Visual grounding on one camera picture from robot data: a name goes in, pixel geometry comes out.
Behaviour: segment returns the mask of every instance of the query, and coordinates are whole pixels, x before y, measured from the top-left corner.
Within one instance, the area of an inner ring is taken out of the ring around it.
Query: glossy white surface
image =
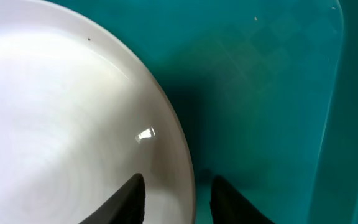
[[[0,223],[77,224],[136,172],[144,223],[192,223],[190,155],[152,75],[62,7],[0,1]]]

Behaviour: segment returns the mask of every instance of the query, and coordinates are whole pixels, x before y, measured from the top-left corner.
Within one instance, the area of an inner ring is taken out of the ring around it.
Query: blue-green plastic tray
[[[150,69],[190,147],[275,223],[358,223],[358,1],[53,0]]]

